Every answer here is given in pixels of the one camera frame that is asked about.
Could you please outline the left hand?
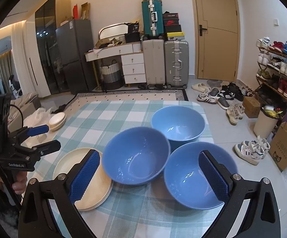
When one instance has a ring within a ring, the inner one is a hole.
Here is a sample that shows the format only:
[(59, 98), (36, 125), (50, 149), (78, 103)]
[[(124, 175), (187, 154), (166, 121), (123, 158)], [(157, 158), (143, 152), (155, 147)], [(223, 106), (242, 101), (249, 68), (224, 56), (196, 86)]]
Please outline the left hand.
[[(17, 195), (22, 195), (26, 190), (27, 172), (21, 171), (17, 173), (16, 182), (12, 184), (12, 188)], [(0, 190), (4, 190), (4, 182), (0, 177)]]

